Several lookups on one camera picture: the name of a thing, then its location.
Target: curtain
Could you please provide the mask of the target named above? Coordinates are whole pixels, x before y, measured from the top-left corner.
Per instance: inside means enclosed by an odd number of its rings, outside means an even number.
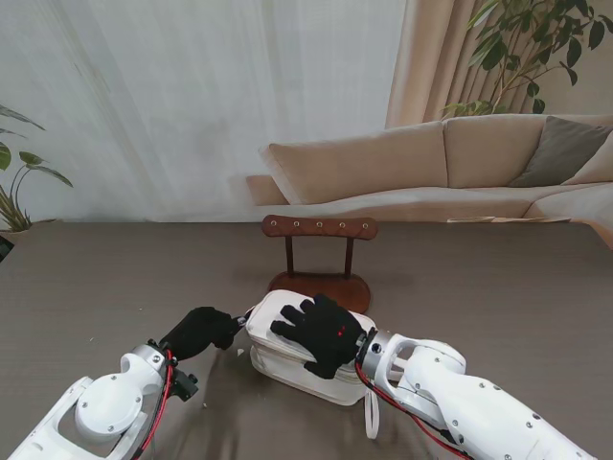
[[[489,99],[496,71],[468,66],[479,44],[477,35],[493,22],[466,24],[484,0],[407,0],[386,127],[414,125],[443,117],[443,107]],[[505,98],[509,111],[520,112],[525,89]]]
[[[240,220],[258,148],[384,128],[404,0],[21,0],[0,117],[33,219]]]

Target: beige curtain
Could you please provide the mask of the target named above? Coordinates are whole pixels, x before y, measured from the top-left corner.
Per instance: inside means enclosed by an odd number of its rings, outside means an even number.
[[[443,107],[491,97],[496,71],[468,67],[476,39],[488,21],[471,30],[466,24],[483,0],[407,0],[398,47],[386,127],[440,120]],[[511,112],[526,107],[525,88],[505,97]]]

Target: sofa cushion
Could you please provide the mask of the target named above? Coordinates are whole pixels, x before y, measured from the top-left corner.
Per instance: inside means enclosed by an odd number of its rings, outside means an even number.
[[[525,217],[565,217],[589,223],[613,247],[613,184],[546,196]]]
[[[564,182],[563,185],[589,184],[593,182],[613,182],[613,133],[598,149],[583,168]]]
[[[393,190],[308,206],[254,208],[266,214],[294,217],[373,218],[380,221],[445,222],[448,219],[497,216],[521,218],[531,202],[469,190],[437,187]]]
[[[534,155],[545,115],[489,115],[444,122],[449,187],[505,187]],[[561,115],[590,125],[613,125],[613,115]]]
[[[537,201],[545,196],[562,194],[578,189],[586,189],[600,184],[577,184],[577,185],[552,185],[549,187],[528,187],[528,188],[512,188],[512,187],[487,187],[484,189],[465,189],[484,194],[492,194],[505,196],[507,198],[526,199],[528,201]]]
[[[412,187],[445,187],[443,124],[261,150],[290,204],[315,204]]]
[[[536,152],[509,187],[545,187],[570,179],[594,156],[612,129],[547,117]]]

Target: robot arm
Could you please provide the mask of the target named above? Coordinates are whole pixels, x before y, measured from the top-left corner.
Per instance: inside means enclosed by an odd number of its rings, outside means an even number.
[[[413,354],[399,359],[406,348]],[[499,386],[467,376],[465,359],[445,343],[372,331],[355,366],[376,394],[416,418],[448,458],[594,458]],[[389,379],[394,367],[402,369],[397,386]]]
[[[593,458],[500,387],[467,376],[464,357],[445,343],[375,329],[366,334],[347,310],[323,295],[305,300],[300,310],[285,306],[281,315],[288,322],[274,321],[270,329],[313,354],[317,362],[307,370],[331,379],[354,360],[362,381],[431,438],[437,458]],[[411,357],[398,358],[406,348],[413,349]],[[400,375],[397,385],[390,383],[392,374]]]
[[[197,379],[180,371],[178,362],[198,355],[211,343],[227,349],[244,323],[243,317],[232,318],[211,307],[190,311],[160,345],[150,340],[123,355],[119,373],[76,381],[9,460],[140,458],[159,425],[167,399],[178,396],[187,401],[198,390]],[[143,400],[155,393],[159,397],[149,417],[143,411]],[[103,459],[60,434],[59,422],[73,408],[75,426],[84,444],[115,443]],[[141,431],[147,419],[150,422],[143,438]]]

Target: white curtain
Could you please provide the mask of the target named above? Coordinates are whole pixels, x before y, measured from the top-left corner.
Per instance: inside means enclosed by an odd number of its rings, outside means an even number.
[[[257,149],[381,129],[405,0],[20,0],[0,14],[0,117],[75,185],[33,219],[240,219]],[[0,172],[6,183],[18,167]]]

